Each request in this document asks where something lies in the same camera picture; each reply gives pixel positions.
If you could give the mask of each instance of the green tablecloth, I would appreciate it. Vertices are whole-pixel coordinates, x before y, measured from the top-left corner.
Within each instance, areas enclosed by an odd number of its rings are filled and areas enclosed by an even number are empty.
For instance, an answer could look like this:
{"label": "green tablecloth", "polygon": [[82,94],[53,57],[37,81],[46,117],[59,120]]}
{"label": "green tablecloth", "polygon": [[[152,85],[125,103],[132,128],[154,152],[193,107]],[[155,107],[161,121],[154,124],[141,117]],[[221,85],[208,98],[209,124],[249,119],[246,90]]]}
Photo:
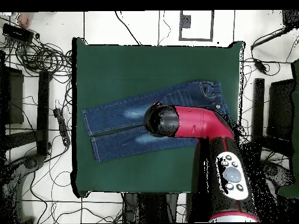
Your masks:
{"label": "green tablecloth", "polygon": [[96,163],[82,109],[190,80],[219,81],[237,120],[240,53],[230,48],[85,45],[77,39],[77,188],[86,191],[191,191],[195,148]]}

